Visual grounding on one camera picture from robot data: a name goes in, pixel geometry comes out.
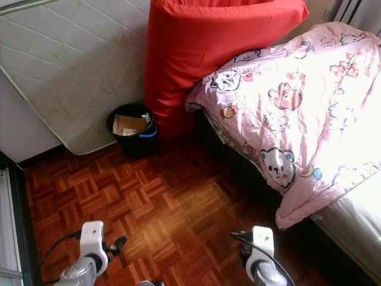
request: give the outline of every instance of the wooden floor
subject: wooden floor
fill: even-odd
[[[26,172],[39,255],[87,220],[103,220],[105,239],[129,241],[96,284],[132,286],[163,280],[168,286],[252,285],[238,243],[229,232],[253,225],[273,228],[276,258],[297,285],[334,285],[314,261],[274,224],[275,209],[237,182],[202,140],[160,142],[156,154],[128,163],[117,145],[88,156],[69,152]],[[43,267],[58,278],[79,255],[79,242],[62,243]]]

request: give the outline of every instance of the pink comforter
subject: pink comforter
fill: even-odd
[[[186,100],[251,153],[288,228],[381,169],[381,40],[326,23],[238,55]]]

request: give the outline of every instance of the bed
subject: bed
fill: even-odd
[[[309,216],[379,285],[380,52],[374,35],[326,23],[238,55],[186,99],[283,195],[279,228]]]

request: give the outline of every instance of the red cushion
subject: red cushion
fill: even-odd
[[[241,52],[269,46],[307,16],[303,0],[152,0],[145,101],[159,136],[194,130],[184,100],[195,82]]]

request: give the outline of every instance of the black trash can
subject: black trash can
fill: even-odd
[[[142,133],[130,136],[120,136],[113,133],[113,124],[116,114],[141,118],[142,115],[146,113],[149,114],[150,122]],[[107,129],[115,136],[115,139],[129,158],[142,158],[155,150],[157,127],[154,125],[153,113],[145,105],[122,105],[107,117],[106,124]]]

